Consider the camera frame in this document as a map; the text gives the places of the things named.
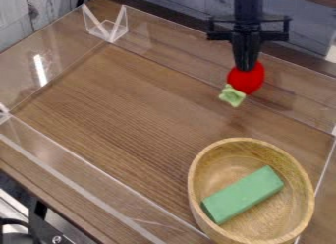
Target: red ball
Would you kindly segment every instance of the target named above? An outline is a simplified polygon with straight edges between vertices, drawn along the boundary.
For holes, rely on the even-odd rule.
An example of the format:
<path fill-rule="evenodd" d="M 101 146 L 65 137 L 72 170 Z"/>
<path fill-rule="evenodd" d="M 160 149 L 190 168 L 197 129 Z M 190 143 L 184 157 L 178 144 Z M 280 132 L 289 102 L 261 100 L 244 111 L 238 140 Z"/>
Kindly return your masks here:
<path fill-rule="evenodd" d="M 233 88 L 246 94 L 253 93 L 261 88 L 265 80 L 265 68 L 260 62 L 256 63 L 254 68 L 248 71 L 240 71 L 236 67 L 230 70 L 226 76 L 226 82 Z"/>

